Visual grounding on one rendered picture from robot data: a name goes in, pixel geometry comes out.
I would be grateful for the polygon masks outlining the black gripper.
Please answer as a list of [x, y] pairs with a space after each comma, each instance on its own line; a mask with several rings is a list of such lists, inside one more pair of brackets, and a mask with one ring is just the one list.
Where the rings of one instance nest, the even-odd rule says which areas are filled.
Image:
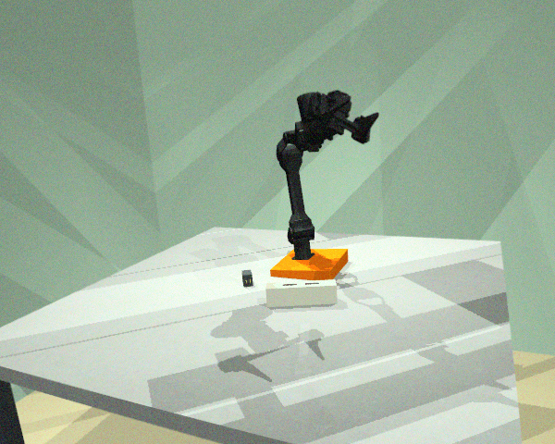
[[351, 132], [354, 140], [362, 144], [370, 141], [371, 127], [379, 117], [379, 113], [373, 113], [367, 117], [361, 115], [352, 122], [346, 118], [346, 114], [339, 111], [350, 100], [350, 96], [335, 98], [319, 92], [311, 95], [308, 115], [316, 119], [314, 131], [319, 138], [331, 141], [333, 135], [343, 135], [346, 129]]

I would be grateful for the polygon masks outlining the black two-prong plug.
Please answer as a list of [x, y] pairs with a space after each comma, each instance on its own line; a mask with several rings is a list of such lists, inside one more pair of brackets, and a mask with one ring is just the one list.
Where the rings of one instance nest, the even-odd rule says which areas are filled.
[[253, 286], [253, 274], [250, 270], [241, 270], [243, 287]]

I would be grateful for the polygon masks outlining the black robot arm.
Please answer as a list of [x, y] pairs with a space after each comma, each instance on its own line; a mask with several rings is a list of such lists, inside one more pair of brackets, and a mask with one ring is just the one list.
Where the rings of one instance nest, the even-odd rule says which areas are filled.
[[297, 97], [302, 120], [295, 122], [295, 130], [283, 132], [283, 138], [277, 144], [277, 160], [286, 172], [290, 195], [292, 215], [288, 241], [294, 246], [295, 256], [292, 260], [309, 260], [315, 255], [311, 253], [310, 247], [310, 241], [315, 239], [315, 227], [311, 218], [305, 214], [299, 173], [303, 151], [319, 152], [324, 143], [324, 139], [315, 133], [316, 119], [308, 115], [309, 100], [313, 93], [306, 92]]

